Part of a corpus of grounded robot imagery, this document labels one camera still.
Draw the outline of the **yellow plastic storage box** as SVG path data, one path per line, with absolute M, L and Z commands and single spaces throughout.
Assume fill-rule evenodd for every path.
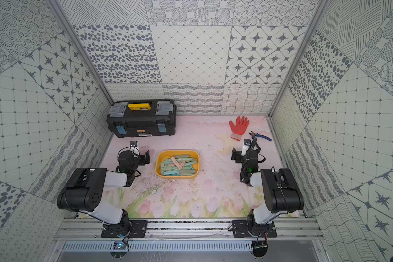
M 158 155 L 156 174 L 163 179 L 193 179 L 199 172 L 200 156 L 193 150 L 168 150 Z

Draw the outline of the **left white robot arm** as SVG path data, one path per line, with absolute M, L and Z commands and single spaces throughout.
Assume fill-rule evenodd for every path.
M 119 166 L 107 168 L 77 168 L 57 197 L 61 210 L 87 214 L 103 223 L 102 238 L 144 238 L 148 221 L 129 220 L 128 212 L 104 200 L 106 188 L 130 187 L 141 173 L 139 166 L 150 163 L 150 152 L 143 155 L 137 147 L 126 147 L 118 152 Z

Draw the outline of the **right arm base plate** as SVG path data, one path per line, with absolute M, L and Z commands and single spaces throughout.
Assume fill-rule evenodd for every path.
M 228 231 L 232 232 L 235 238 L 277 237 L 274 223 L 259 225 L 243 219 L 233 220 Z

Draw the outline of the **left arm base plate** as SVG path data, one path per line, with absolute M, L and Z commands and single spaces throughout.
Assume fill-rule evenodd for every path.
M 133 220 L 127 223 L 103 224 L 101 238 L 144 238 L 147 231 L 147 220 Z

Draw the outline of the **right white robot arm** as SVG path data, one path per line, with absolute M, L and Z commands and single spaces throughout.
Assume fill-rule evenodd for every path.
M 263 202 L 247 216 L 247 232 L 252 236 L 276 236 L 274 219 L 304 208 L 304 197 L 288 168 L 260 169 L 258 150 L 232 150 L 231 160 L 241 164 L 240 182 L 263 191 Z

